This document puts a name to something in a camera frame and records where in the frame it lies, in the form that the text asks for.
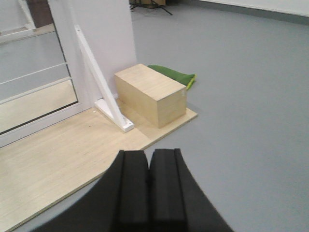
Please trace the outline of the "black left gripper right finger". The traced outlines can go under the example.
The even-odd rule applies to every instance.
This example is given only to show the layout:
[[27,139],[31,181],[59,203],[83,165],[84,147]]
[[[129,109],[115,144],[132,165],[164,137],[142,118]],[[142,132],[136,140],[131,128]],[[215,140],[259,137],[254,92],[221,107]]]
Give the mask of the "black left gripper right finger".
[[180,149],[156,149],[149,175],[151,231],[232,231],[197,184]]

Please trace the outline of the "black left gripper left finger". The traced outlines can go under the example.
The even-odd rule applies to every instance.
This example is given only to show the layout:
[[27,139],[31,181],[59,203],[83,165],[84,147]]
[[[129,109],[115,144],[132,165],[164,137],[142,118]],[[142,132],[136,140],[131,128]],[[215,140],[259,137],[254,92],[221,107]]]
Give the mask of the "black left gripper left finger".
[[119,151],[98,182],[35,232],[147,232],[148,163],[142,150]]

